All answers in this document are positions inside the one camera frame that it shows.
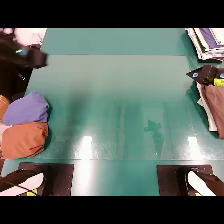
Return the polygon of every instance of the table surface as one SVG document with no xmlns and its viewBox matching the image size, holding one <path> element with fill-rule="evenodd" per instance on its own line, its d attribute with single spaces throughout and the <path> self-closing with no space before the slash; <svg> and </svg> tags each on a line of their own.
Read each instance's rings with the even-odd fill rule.
<svg viewBox="0 0 224 224">
<path fill-rule="evenodd" d="M 72 195 L 158 195 L 156 165 L 205 164 L 224 179 L 224 141 L 208 131 L 184 29 L 51 29 L 49 65 L 27 93 L 50 104 L 46 150 L 20 161 L 74 163 Z"/>
</svg>

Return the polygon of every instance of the yellow label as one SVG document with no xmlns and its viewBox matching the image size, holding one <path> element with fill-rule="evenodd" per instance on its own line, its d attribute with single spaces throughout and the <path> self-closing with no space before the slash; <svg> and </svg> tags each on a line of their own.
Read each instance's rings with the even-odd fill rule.
<svg viewBox="0 0 224 224">
<path fill-rule="evenodd" d="M 32 190 L 32 191 L 33 191 L 34 193 L 37 194 L 37 189 L 34 189 L 34 190 Z M 28 192 L 27 192 L 27 196 L 36 196 L 34 193 L 28 191 Z"/>
<path fill-rule="evenodd" d="M 224 79 L 214 79 L 214 86 L 224 86 Z"/>
</svg>

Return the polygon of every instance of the green table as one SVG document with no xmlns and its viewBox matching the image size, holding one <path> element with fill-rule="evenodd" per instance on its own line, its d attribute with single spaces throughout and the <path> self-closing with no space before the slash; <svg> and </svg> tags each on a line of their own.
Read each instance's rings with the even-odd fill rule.
<svg viewBox="0 0 224 224">
<path fill-rule="evenodd" d="M 184 29 L 63 30 L 47 31 L 49 65 L 27 88 L 51 106 L 46 150 L 6 161 L 3 175 L 20 161 L 74 163 L 72 195 L 158 195 L 157 164 L 210 163 L 223 178 L 224 141 L 186 76 L 202 65 Z"/>
</svg>

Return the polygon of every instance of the purple cloth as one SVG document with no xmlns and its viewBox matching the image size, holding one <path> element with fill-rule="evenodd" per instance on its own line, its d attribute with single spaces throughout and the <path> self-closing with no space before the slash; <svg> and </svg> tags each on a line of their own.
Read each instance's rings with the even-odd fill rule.
<svg viewBox="0 0 224 224">
<path fill-rule="evenodd" d="M 49 105 L 38 92 L 11 103 L 6 111 L 3 122 L 6 125 L 19 125 L 31 122 L 47 122 Z"/>
<path fill-rule="evenodd" d="M 199 28 L 201 31 L 201 34 L 203 35 L 205 41 L 207 42 L 207 44 L 209 45 L 209 48 L 220 48 L 220 47 L 224 47 L 223 45 L 217 45 L 216 41 L 210 31 L 209 28 Z"/>
</svg>

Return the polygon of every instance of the black cable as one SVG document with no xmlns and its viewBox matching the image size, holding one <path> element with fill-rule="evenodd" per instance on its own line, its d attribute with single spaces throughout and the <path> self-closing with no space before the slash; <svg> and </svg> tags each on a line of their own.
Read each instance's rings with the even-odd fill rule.
<svg viewBox="0 0 224 224">
<path fill-rule="evenodd" d="M 28 192 L 31 192 L 31 193 L 35 194 L 36 196 L 40 196 L 40 195 L 38 195 L 37 193 L 35 193 L 34 191 L 32 191 L 32 190 L 30 190 L 30 189 L 28 189 L 28 188 L 26 188 L 26 187 L 22 187 L 22 186 L 20 186 L 20 185 L 18 185 L 18 184 L 13 184 L 13 183 L 8 182 L 8 181 L 6 181 L 6 180 L 4 180 L 4 179 L 3 179 L 3 181 L 4 181 L 5 183 L 7 183 L 7 184 L 12 185 L 13 187 L 19 187 L 19 188 L 22 188 L 23 190 L 26 190 L 26 191 L 28 191 Z"/>
</svg>

